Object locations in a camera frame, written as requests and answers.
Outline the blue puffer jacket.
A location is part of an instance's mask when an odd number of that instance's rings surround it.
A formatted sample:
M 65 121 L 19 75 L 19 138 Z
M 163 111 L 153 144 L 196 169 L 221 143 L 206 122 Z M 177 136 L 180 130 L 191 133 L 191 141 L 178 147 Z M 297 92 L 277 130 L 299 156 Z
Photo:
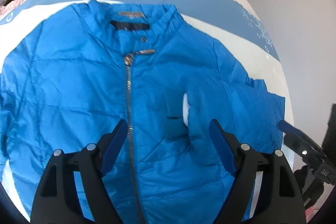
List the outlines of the blue puffer jacket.
M 128 122 L 103 182 L 124 223 L 211 223 L 233 177 L 217 120 L 254 150 L 282 143 L 285 100 L 173 5 L 70 5 L 40 22 L 1 68 L 1 164 L 27 213 L 56 149 L 80 151 Z

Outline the blue and white bedsheet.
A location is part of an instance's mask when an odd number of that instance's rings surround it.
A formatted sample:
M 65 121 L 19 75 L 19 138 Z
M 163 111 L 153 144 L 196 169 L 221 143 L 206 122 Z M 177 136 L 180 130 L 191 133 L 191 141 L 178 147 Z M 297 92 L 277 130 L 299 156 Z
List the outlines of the blue and white bedsheet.
M 1 18 L 1 68 L 5 57 L 40 22 L 78 3 L 173 5 L 185 22 L 220 41 L 244 67 L 248 76 L 263 80 L 268 92 L 285 100 L 284 118 L 291 116 L 288 88 L 272 42 L 254 13 L 234 0 L 27 0 Z M 27 218 L 9 164 L 1 164 L 1 181 Z

